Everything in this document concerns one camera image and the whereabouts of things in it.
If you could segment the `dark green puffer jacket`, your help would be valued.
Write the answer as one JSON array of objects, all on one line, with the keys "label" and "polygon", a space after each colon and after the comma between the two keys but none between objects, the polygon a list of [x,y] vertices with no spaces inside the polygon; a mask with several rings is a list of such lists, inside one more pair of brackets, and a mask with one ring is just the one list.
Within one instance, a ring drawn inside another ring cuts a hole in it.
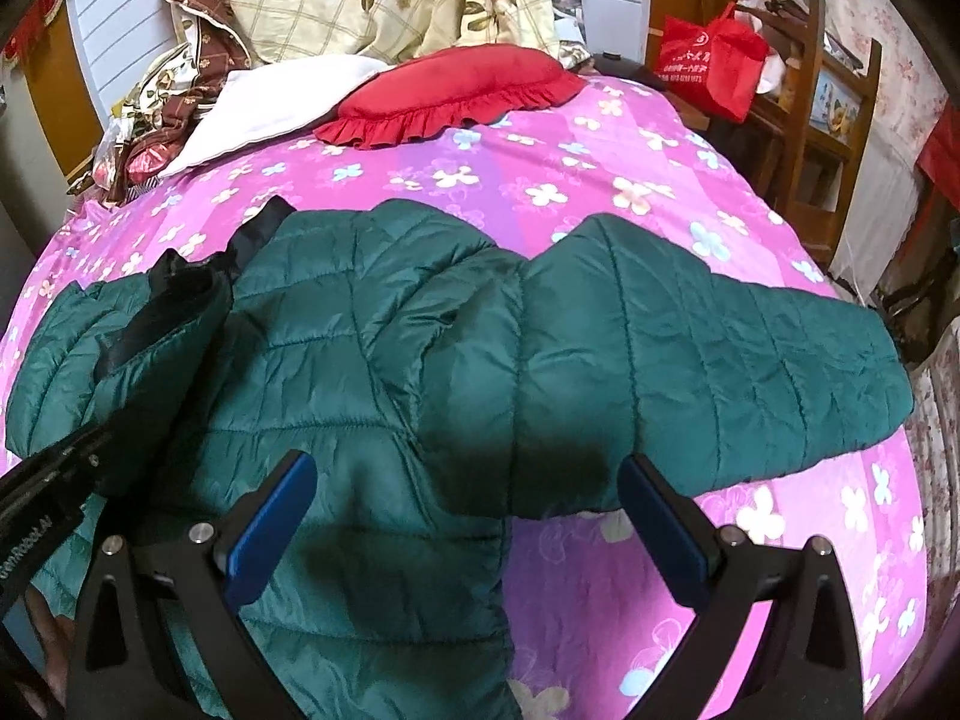
[{"label": "dark green puffer jacket", "polygon": [[5,444],[121,425],[121,474],[39,569],[56,610],[106,536],[182,535],[301,450],[302,522],[242,613],[281,688],[252,713],[512,718],[514,520],[613,511],[635,454],[687,496],[792,475],[912,406],[872,310],[732,280],[620,216],[523,257],[412,200],[272,202],[205,262],[65,286]]}]

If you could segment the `pink floral bed cover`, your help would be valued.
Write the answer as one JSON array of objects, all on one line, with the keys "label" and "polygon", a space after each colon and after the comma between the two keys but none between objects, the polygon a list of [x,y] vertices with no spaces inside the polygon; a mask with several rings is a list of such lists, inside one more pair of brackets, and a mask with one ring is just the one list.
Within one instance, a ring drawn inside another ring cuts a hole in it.
[{"label": "pink floral bed cover", "polygon": [[[524,255],[610,211],[737,280],[830,293],[789,224],[662,96],[594,80],[566,106],[514,112],[432,142],[358,151],[311,133],[285,135],[172,177],[119,210],[83,203],[16,301],[3,377],[14,378],[64,286],[145,270],[167,249],[191,259],[212,254],[272,197],[350,210],[414,199]],[[708,494],[703,505],[760,543],[797,546],[817,533],[833,541],[861,642],[864,700],[875,706],[924,632],[923,505],[907,438]],[[517,645],[511,683],[529,718],[622,717],[690,621],[620,514],[517,523],[506,610]]]}]

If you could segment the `white pillow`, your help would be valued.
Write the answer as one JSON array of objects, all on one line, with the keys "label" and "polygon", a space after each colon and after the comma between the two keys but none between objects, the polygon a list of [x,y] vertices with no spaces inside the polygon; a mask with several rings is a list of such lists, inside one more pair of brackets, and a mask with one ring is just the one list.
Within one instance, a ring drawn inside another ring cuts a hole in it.
[{"label": "white pillow", "polygon": [[389,68],[373,57],[324,54],[231,71],[217,102],[160,176],[176,176],[313,125]]}]

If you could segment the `wooden shelf rack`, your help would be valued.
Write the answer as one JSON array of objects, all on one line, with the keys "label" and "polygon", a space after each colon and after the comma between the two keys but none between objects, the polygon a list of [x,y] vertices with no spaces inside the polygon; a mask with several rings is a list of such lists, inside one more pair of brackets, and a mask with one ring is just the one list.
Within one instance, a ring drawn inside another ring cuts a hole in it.
[{"label": "wooden shelf rack", "polygon": [[755,96],[743,122],[757,144],[748,182],[814,262],[830,265],[874,121],[884,48],[871,39],[862,68],[844,44],[830,49],[825,0],[739,2],[736,15],[784,62],[779,93]]}]

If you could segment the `brown patterned blanket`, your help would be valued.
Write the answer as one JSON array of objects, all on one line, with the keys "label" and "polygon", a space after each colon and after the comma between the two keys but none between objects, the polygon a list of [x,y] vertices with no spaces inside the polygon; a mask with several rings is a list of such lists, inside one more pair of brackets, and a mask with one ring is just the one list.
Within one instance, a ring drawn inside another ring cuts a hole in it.
[{"label": "brown patterned blanket", "polygon": [[112,109],[91,177],[111,205],[128,202],[179,156],[226,83],[251,66],[229,0],[163,0],[178,43]]}]

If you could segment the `red ruffled pillow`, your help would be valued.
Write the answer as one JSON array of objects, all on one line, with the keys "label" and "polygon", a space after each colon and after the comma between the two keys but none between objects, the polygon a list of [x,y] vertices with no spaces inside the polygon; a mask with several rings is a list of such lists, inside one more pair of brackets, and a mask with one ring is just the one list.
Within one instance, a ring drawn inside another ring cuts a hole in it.
[{"label": "red ruffled pillow", "polygon": [[451,47],[379,73],[348,94],[314,135],[359,149],[424,142],[515,110],[562,106],[585,87],[582,76],[537,49]]}]

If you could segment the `red shopping bag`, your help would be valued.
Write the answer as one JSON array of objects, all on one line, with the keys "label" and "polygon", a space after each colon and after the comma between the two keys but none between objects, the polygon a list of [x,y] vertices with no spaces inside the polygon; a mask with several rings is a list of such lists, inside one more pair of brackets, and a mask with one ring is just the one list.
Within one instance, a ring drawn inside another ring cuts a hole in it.
[{"label": "red shopping bag", "polygon": [[734,11],[736,4],[729,2],[706,26],[667,16],[654,71],[669,91],[703,114],[742,124],[770,46]]}]

